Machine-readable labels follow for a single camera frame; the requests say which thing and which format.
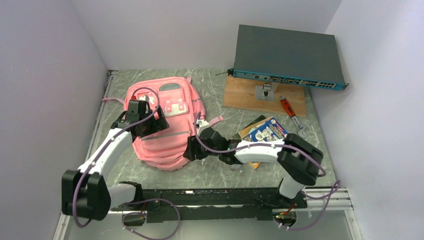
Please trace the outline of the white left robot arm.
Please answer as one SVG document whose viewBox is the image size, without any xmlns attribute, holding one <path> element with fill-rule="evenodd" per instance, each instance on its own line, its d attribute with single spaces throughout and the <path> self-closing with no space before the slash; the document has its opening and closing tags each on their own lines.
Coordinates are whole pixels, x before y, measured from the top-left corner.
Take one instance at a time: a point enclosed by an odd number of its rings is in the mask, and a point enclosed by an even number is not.
<svg viewBox="0 0 424 240">
<path fill-rule="evenodd" d="M 91 157 L 76 170 L 67 170 L 61 178 L 61 212 L 88 221 L 103 220 L 110 209 L 126 205 L 131 210 L 144 203 L 142 185 L 122 181 L 108 187 L 106 180 L 122 153 L 135 140 L 169 128 L 159 104 L 152 108 L 148 100 L 131 99 L 111 124 L 106 139 Z"/>
</svg>

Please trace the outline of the pink student backpack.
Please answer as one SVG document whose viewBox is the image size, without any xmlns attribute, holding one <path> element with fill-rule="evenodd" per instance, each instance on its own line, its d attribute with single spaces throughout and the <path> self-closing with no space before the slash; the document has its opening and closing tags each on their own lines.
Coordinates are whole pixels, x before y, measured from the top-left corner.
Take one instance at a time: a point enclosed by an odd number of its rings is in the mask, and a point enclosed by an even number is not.
<svg viewBox="0 0 424 240">
<path fill-rule="evenodd" d="M 128 88 L 122 100 L 124 110 L 130 99 L 149 97 L 151 109 L 161 106 L 169 127 L 159 132 L 137 138 L 132 144 L 136 156 L 146 164 L 163 171 L 182 168 L 189 160 L 183 156 L 188 146 L 188 137 L 194 135 L 194 118 L 205 118 L 204 104 L 191 84 L 192 78 L 171 76 L 141 81 Z"/>
</svg>

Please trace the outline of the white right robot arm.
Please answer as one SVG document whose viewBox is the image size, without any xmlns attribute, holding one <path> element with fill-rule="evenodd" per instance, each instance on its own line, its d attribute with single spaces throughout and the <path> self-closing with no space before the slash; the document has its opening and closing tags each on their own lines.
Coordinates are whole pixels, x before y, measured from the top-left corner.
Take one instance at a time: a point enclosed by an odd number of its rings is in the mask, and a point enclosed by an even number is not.
<svg viewBox="0 0 424 240">
<path fill-rule="evenodd" d="M 288 174 L 279 184 L 276 203 L 289 207 L 306 186 L 314 186 L 317 178 L 326 175 L 322 167 L 323 153 L 297 134 L 289 133 L 284 139 L 251 142 L 226 139 L 211 127 L 187 139 L 183 157 L 189 161 L 217 156 L 227 165 L 249 162 L 278 163 Z"/>
</svg>

